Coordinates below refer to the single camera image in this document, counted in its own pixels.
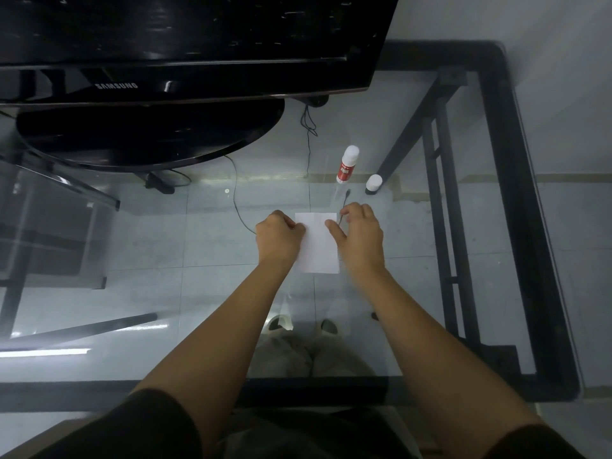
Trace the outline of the person's left hand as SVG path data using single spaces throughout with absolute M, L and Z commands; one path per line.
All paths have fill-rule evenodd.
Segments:
M 289 269 L 301 250 L 304 236 L 296 236 L 288 224 L 296 223 L 281 210 L 274 210 L 255 227 L 258 264 L 282 264 Z

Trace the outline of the person's right hand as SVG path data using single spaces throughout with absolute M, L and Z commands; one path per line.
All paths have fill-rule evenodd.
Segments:
M 354 280 L 385 275 L 383 239 L 379 221 L 368 204 L 352 202 L 342 208 L 348 221 L 347 241 L 338 248 L 341 259 Z

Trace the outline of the white paper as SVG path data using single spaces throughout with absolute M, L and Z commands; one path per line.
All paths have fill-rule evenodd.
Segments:
M 338 274 L 340 261 L 337 244 L 325 225 L 337 221 L 336 213 L 296 213 L 295 222 L 305 226 L 301 250 L 295 262 L 298 272 Z

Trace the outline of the person's right forearm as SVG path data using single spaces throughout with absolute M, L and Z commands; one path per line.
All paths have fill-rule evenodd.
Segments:
M 372 305 L 409 392 L 451 459 L 483 459 L 510 434 L 543 422 L 385 267 L 350 271 Z

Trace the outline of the person's left forearm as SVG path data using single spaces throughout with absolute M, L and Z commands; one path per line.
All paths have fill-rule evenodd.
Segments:
M 204 457 L 243 386 L 273 300 L 295 260 L 270 256 L 136 386 L 163 392 L 193 421 Z

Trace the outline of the white glue stick red label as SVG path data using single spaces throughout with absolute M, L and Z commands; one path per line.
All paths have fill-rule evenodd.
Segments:
M 346 148 L 341 158 L 340 168 L 336 176 L 337 183 L 345 184 L 348 182 L 353 174 L 359 154 L 360 149 L 358 146 L 350 145 Z

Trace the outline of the grey trousers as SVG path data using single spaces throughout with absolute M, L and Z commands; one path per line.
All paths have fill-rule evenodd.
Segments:
M 251 359 L 248 378 L 335 378 L 375 376 L 372 368 L 337 335 L 302 339 L 279 329 L 263 334 Z

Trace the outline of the black power adapter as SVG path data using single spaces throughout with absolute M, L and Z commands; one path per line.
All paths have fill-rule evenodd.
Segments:
M 175 188 L 166 183 L 163 178 L 156 176 L 154 173 L 148 172 L 143 176 L 144 187 L 148 190 L 156 190 L 162 194 L 174 194 Z

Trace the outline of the black monitor with stand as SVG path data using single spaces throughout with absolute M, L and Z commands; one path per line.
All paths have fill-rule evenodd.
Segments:
M 0 0 L 0 113 L 41 158 L 178 169 L 369 88 L 398 0 Z

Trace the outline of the clear glass shelf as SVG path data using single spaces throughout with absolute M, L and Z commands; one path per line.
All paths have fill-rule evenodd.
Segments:
M 103 289 L 120 202 L 29 150 L 0 110 L 0 288 Z

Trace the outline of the black shirt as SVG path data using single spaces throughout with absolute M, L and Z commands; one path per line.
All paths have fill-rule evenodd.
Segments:
M 31 459 L 204 459 L 193 420 L 175 399 L 144 390 Z M 417 459 L 371 408 L 324 414 L 246 409 L 227 420 L 208 459 Z M 553 429 L 525 426 L 483 459 L 586 459 Z

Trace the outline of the black metal table frame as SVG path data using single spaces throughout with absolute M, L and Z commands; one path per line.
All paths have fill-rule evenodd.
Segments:
M 579 371 L 503 46 L 479 40 L 387 40 L 376 70 L 435 71 L 438 74 L 384 159 L 379 174 L 386 182 L 422 139 L 432 200 L 442 307 L 448 331 L 501 375 L 525 401 L 575 400 L 581 391 Z M 467 71 L 478 75 L 536 365 L 533 375 L 519 373 L 514 347 L 490 346 L 480 341 L 458 182 L 451 157 L 448 114 L 443 106 L 459 89 L 460 77 L 464 78 Z M 442 164 L 446 188 L 455 276 L 450 272 L 442 195 L 434 169 L 437 158 Z M 460 293 L 465 338 L 458 336 L 454 284 Z M 0 413 L 102 412 L 118 405 L 135 386 L 133 380 L 0 383 Z M 409 404 L 414 401 L 399 376 L 250 379 L 236 402 L 238 408 Z

